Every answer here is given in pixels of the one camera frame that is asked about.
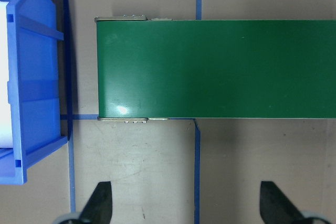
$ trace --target white object inside bin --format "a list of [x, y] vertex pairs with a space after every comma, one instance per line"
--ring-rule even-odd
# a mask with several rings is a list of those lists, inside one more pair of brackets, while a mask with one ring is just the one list
[[8, 103], [7, 89], [9, 81], [7, 4], [8, 2], [0, 2], [0, 148], [13, 148], [11, 106]]

